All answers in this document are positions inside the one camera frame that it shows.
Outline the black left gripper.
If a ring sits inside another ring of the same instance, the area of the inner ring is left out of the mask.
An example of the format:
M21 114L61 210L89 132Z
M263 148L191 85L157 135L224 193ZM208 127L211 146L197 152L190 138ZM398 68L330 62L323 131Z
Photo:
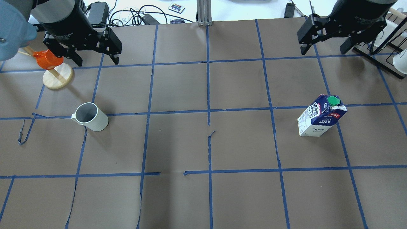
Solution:
M57 58L70 59L81 67L83 59L76 50L93 50L119 64L122 42L109 27L100 33L93 29L82 0L38 0L37 21L46 31L44 45Z

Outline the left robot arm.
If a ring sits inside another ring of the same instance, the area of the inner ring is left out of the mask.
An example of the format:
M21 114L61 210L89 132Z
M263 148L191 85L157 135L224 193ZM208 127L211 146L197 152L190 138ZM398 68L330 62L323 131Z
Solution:
M111 28L98 32L85 15L81 0L2 0L0 2L0 59L13 58L20 48L37 36L29 23L33 16L47 32L43 43L58 58L68 58L77 66L83 59L77 51L93 50L119 63L122 42Z

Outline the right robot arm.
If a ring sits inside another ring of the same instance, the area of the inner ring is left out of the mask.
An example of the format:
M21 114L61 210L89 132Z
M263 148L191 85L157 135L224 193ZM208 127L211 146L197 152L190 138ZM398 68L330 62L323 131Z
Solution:
M360 43L374 43L387 25L385 15L395 0L338 0L331 13L321 18L316 13L307 17L297 32L301 54L312 45L330 38L346 38L341 54Z

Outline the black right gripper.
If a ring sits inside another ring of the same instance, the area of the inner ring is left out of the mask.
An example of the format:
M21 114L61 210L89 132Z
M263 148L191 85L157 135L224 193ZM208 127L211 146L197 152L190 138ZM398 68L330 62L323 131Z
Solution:
M395 0L338 0L326 18L309 15L297 32L301 54L334 37L348 37L340 45L341 54L360 43L374 44L387 26L385 16L395 3Z

